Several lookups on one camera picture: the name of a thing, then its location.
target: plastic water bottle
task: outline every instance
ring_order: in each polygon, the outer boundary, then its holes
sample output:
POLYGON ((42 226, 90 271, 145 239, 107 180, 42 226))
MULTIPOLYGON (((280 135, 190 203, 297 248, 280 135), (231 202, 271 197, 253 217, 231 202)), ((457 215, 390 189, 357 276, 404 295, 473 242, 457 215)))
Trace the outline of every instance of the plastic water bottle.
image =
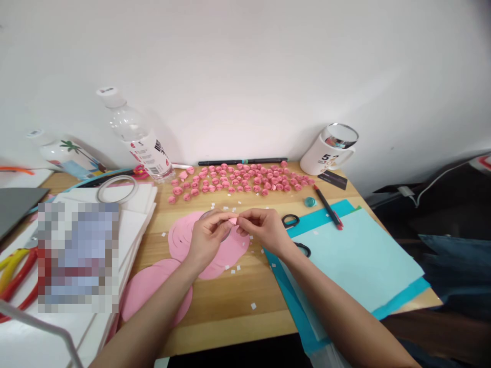
POLYGON ((96 94, 113 114, 109 121, 113 133, 153 180, 161 183, 174 178, 172 163, 154 131, 147 128, 143 115, 126 104, 116 87, 101 88, 96 94))

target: wooden desk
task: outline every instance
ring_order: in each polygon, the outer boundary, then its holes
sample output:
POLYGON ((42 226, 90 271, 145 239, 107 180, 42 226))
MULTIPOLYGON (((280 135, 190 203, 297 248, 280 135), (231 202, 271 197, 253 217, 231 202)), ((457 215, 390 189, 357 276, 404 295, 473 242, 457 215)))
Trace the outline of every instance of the wooden desk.
MULTIPOLYGON (((302 172, 298 163, 290 163, 288 167, 297 173, 302 172)), ((336 173, 345 176, 340 170, 336 173)), ((351 182, 348 181, 348 186, 343 191, 315 179, 330 204, 348 199, 354 207, 360 205, 366 209, 383 227, 351 182)), ((75 183, 76 179, 58 173, 48 179, 43 187, 50 188, 51 194, 57 194, 75 183)), ((228 206, 231 210, 236 207, 238 213, 252 207, 268 206, 276 209, 281 216, 288 213, 303 216, 321 208, 319 205, 307 208, 303 204, 304 198, 316 197, 312 187, 306 187, 300 192, 270 192, 267 197, 256 196, 252 192, 235 193, 231 197, 227 196, 226 191, 201 193, 190 202, 185 202, 180 197, 175 205, 169 205, 167 198, 171 195, 171 190, 170 185, 159 186, 155 199, 157 208, 143 237, 130 278, 143 268, 161 259, 170 258, 168 238, 162 237, 162 232, 168 233, 173 222, 179 217, 193 211, 209 210, 212 202, 218 209, 228 206)), ((160 357, 297 332, 266 256, 261 253, 261 246, 257 240, 254 239, 252 242, 248 252, 237 262, 241 267, 240 271, 235 274, 226 271, 214 280, 196 280, 191 307, 181 323, 172 331, 167 344, 162 346, 160 357), (251 303, 256 303, 255 310, 252 310, 251 303)), ((441 301, 430 289, 396 313, 437 305, 441 305, 441 301)))

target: blue paper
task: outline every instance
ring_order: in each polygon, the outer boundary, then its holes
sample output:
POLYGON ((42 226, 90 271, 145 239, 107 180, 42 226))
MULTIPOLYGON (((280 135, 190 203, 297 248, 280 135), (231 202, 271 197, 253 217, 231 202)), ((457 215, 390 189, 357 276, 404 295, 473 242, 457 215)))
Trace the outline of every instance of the blue paper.
MULTIPOLYGON (((337 212, 337 214, 343 218, 343 222, 345 223, 345 229, 342 232, 339 232, 334 225, 331 223, 332 220, 330 217, 326 216, 327 211, 325 209, 321 209, 319 211, 315 211, 309 215, 301 217, 301 221, 299 225, 297 225, 294 228, 291 228, 288 230, 289 235, 292 237, 297 237, 304 232, 310 232, 316 229, 319 226, 322 226, 324 224, 328 224, 332 226, 332 228, 339 233, 343 233, 348 230, 348 223, 345 222, 346 220, 346 215, 348 215, 351 211, 354 210, 353 206, 347 201, 344 200, 342 202, 336 203, 333 206, 331 206, 334 211, 337 212)), ((379 230, 385 233, 382 228, 380 228, 376 222, 374 222, 373 219, 368 215, 368 218, 374 224, 379 230)), ((305 245, 309 246, 312 250, 313 248, 316 248, 312 244, 307 244, 306 242, 303 242, 305 245)), ((270 263, 276 263, 276 264, 281 264, 281 261, 273 254, 269 253, 267 250, 265 251, 266 256, 269 260, 270 263)), ((310 322, 307 318, 307 314, 300 303, 299 298, 297 297, 297 294, 295 293, 295 290, 290 283, 288 276, 286 275, 284 269, 282 267, 276 267, 273 268, 273 272, 276 276, 276 279, 278 281, 278 284, 281 288, 281 291, 283 293, 283 296, 285 298, 285 301, 288 305, 288 308, 292 314, 292 317, 295 321, 295 325, 297 326, 297 329, 300 333, 300 337, 302 340, 302 345, 304 347, 304 350, 306 353, 311 354, 318 349, 323 348, 327 344, 330 343, 330 340, 328 337, 322 337, 324 335, 319 335, 320 340, 316 338, 316 334, 314 333, 312 326, 310 325, 310 322)), ((399 291, 396 293, 391 300, 389 300, 385 305, 379 306, 375 310, 372 311, 372 314, 378 318, 382 319, 385 318, 387 315, 390 313, 394 312, 395 310, 399 309, 402 305, 405 303, 409 302, 410 300, 414 299, 416 296, 421 294, 423 291, 429 288, 429 284, 423 279, 423 278, 417 278, 414 280, 410 285, 408 285, 407 288, 404 290, 399 291)))
POLYGON ((387 304, 424 275, 364 209, 344 216, 342 221, 342 231, 328 223, 292 240, 308 246, 310 260, 369 312, 387 304))

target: white bottle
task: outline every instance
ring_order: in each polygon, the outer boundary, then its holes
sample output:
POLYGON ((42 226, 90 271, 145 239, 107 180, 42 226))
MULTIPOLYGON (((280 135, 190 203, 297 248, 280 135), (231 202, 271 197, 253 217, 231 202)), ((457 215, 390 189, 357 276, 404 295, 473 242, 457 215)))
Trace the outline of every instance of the white bottle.
POLYGON ((143 115, 128 106, 115 87, 101 88, 96 91, 96 94, 102 98, 104 105, 113 114, 109 123, 114 134, 143 165, 148 174, 156 182, 174 178, 172 163, 154 131, 147 128, 143 115))
POLYGON ((106 172, 100 161, 69 138, 58 139, 43 129, 33 130, 26 137, 39 146, 39 152, 46 161, 79 180, 91 179, 106 172))

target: scissors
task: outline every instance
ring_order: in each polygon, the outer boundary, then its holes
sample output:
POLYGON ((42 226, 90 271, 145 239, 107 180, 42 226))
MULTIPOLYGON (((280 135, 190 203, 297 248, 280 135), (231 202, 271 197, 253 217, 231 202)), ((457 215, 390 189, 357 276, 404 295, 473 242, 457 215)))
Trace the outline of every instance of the scissors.
MULTIPOLYGON (((292 227, 297 226, 300 223, 300 217, 298 217, 297 215, 288 214, 288 215, 283 216, 283 218, 281 219, 281 222, 283 222, 283 226, 285 227, 285 229, 288 230, 292 227), (289 221, 289 222, 285 222, 290 217, 293 217, 293 220, 289 221)), ((310 248, 308 246, 303 245, 302 243, 295 243, 295 245, 297 247, 299 247, 300 249, 304 250, 307 258, 310 257, 310 255, 312 254, 312 252, 310 251, 310 248)))
MULTIPOLYGON (((27 241, 24 248, 17 249, 14 253, 12 253, 10 256, 0 262, 0 271, 5 269, 2 277, 0 278, 0 299, 9 302, 13 298, 16 290, 19 288, 26 276, 31 271, 38 257, 37 240, 38 239, 36 230, 31 238, 27 241), (12 278, 17 266, 22 261, 22 259, 24 259, 25 256, 28 257, 24 266, 22 266, 18 274, 14 278, 12 278)), ((18 309, 25 310, 28 306, 31 305, 33 301, 36 300, 38 293, 37 287, 38 284, 36 283, 31 293, 18 306, 18 309)), ((7 322, 8 320, 10 320, 10 317, 0 314, 0 324, 3 322, 7 322)))

